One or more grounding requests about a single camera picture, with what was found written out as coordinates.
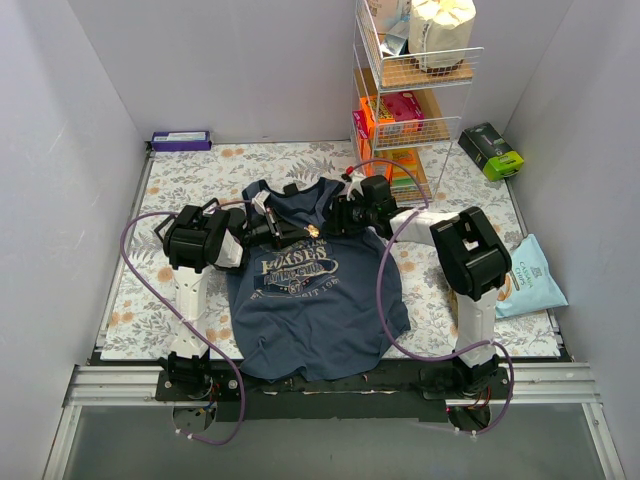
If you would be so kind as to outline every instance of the shelf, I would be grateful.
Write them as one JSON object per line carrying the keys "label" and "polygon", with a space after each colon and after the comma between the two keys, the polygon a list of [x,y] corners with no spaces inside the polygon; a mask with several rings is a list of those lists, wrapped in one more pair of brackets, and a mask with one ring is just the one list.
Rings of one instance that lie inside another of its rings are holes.
{"label": "shelf", "polygon": [[[362,162],[362,158],[360,158],[360,152],[358,150],[358,144],[356,142],[356,136],[358,133],[356,132],[355,126],[351,125],[351,145],[353,147],[353,152],[356,157],[358,163]],[[418,169],[418,181],[420,182],[420,186],[427,194],[427,198],[429,201],[433,200],[433,194],[431,192],[431,187],[429,185],[429,181],[424,173],[424,165],[423,168]],[[396,199],[396,203],[400,207],[407,207],[412,205],[422,205],[422,195],[420,195],[420,191],[418,187],[415,185],[408,186],[391,186],[391,195]]]}
{"label": "shelf", "polygon": [[[356,64],[354,81],[358,96],[360,98],[377,96],[378,89],[373,71],[369,68],[361,68],[357,52],[354,52],[354,55]],[[419,147],[452,140],[452,135],[458,131],[461,117],[443,117],[438,101],[429,89],[413,91],[413,94],[420,104],[425,119],[376,124],[371,135],[372,151]]]}
{"label": "shelf", "polygon": [[[366,0],[357,0],[356,20],[380,93],[469,84],[473,80],[483,48],[385,57]],[[451,66],[450,58],[454,52],[462,60]],[[427,71],[419,68],[421,64],[428,67]]]}

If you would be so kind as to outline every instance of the floral tablecloth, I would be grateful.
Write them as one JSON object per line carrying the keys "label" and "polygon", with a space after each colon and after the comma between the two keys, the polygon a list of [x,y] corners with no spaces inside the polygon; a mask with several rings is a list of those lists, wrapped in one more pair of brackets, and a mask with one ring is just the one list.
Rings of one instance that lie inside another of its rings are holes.
{"label": "floral tablecloth", "polygon": [[[420,151],[425,172],[434,185],[443,171],[449,144]],[[243,187],[265,179],[274,189],[291,182],[300,188],[318,177],[338,178],[354,163],[350,142],[219,145],[210,152],[156,153],[141,213],[179,211],[186,204],[203,204],[212,197],[221,202],[240,197]],[[504,182],[488,182],[479,169],[454,145],[435,201],[434,211],[481,207],[507,248],[512,251],[522,233]],[[172,270],[152,230],[159,218],[141,221],[134,231],[134,265],[166,297],[173,300]],[[411,331],[400,343],[421,355],[450,353],[456,328],[447,300],[447,285],[435,249],[398,244],[393,255],[402,275],[403,298],[409,309]],[[242,358],[233,338],[223,273],[214,272],[208,285],[208,306],[201,321],[207,337],[232,358]],[[167,355],[178,320],[125,269],[102,351],[104,360],[149,360]],[[514,356],[559,355],[556,337],[546,312],[498,320],[496,337]],[[403,355],[391,348],[387,358]]]}

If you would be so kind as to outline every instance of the glass panel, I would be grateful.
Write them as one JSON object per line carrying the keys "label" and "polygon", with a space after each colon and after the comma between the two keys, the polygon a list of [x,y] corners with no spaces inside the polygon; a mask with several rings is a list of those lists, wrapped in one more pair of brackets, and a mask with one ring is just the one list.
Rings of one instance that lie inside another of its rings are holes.
{"label": "glass panel", "polygon": [[171,408],[85,407],[64,478],[604,478],[580,405],[513,405],[477,440],[415,420],[252,421],[225,447],[174,430]]}

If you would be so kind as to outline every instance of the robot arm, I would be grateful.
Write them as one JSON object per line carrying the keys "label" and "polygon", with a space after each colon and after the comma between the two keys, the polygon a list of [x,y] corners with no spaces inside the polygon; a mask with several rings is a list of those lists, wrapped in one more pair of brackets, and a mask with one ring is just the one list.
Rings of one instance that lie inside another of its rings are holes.
{"label": "robot arm", "polygon": [[[325,229],[333,234],[350,234],[373,227],[389,240],[416,209],[398,208],[389,183],[382,176],[358,177],[346,195],[334,199]],[[477,207],[459,213],[421,211],[396,238],[436,248],[447,282],[458,306],[458,340],[455,350],[491,340],[494,334],[498,289],[511,269],[511,257],[491,223]],[[495,347],[486,345],[460,356],[474,369],[493,362]]]}
{"label": "robot arm", "polygon": [[[334,197],[330,215],[321,230],[330,235],[353,235],[367,227],[389,240],[414,210],[398,208],[382,176],[352,182],[345,176],[345,194]],[[289,224],[268,207],[266,198],[254,203],[258,221],[248,224],[241,209],[204,212],[187,206],[175,219],[163,245],[174,269],[178,308],[194,322],[206,308],[206,288],[212,268],[240,271],[249,247],[270,243],[283,248],[312,232]],[[493,338],[498,289],[511,269],[511,258],[482,210],[459,213],[420,211],[399,234],[397,241],[434,246],[445,277],[458,304],[456,350]],[[182,358],[198,358],[206,346],[191,338],[181,325],[172,351]],[[461,355],[469,370],[495,365],[495,348],[486,345]]]}

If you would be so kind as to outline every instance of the light blue bag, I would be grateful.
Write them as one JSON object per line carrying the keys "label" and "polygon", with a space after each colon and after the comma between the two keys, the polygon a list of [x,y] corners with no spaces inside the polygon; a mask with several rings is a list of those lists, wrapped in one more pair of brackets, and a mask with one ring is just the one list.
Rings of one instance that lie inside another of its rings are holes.
{"label": "light blue bag", "polygon": [[496,318],[568,305],[549,273],[549,264],[535,235],[528,235],[522,241],[511,260],[511,271],[498,292]]}

